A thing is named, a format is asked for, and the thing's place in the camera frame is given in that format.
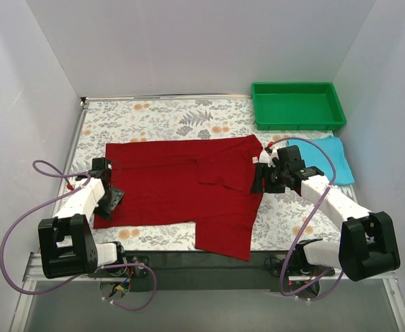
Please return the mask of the red t-shirt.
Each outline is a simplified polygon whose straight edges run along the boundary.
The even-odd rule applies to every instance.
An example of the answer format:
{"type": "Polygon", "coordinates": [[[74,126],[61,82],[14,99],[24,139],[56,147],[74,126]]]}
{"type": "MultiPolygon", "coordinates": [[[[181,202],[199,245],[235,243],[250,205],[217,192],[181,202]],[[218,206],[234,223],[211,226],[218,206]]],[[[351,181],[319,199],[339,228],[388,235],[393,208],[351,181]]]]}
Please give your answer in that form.
{"type": "Polygon", "coordinates": [[[262,195],[250,193],[254,136],[214,140],[109,143],[115,187],[123,202],[110,221],[96,216],[95,229],[195,223],[195,247],[248,261],[262,195]]]}

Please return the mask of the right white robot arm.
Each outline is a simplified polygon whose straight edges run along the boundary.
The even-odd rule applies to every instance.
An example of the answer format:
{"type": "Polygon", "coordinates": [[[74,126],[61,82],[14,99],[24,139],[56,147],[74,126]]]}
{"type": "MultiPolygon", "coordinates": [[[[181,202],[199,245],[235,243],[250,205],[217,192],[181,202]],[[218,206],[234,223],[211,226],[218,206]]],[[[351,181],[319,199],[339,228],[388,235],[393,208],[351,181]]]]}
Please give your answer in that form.
{"type": "Polygon", "coordinates": [[[337,268],[357,282],[400,267],[399,249],[393,220],[386,212],[372,212],[333,186],[315,166],[306,166],[297,146],[269,151],[253,158],[254,194],[282,194],[295,191],[314,204],[339,229],[340,239],[295,241],[287,258],[302,275],[318,266],[337,268]]]}

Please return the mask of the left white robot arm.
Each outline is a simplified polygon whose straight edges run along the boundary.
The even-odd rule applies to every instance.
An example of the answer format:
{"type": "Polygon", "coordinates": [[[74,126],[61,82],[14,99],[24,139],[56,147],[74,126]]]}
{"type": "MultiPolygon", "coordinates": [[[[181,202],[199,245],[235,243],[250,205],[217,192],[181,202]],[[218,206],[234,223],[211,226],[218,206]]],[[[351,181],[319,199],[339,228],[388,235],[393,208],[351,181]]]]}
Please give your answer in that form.
{"type": "Polygon", "coordinates": [[[96,243],[89,221],[99,216],[111,220],[111,213],[121,204],[124,191],[111,184],[112,162],[94,158],[86,175],[75,177],[75,188],[63,207],[38,225],[42,269],[54,279],[94,273],[104,267],[119,277],[127,271],[128,260],[118,241],[96,243]]]}

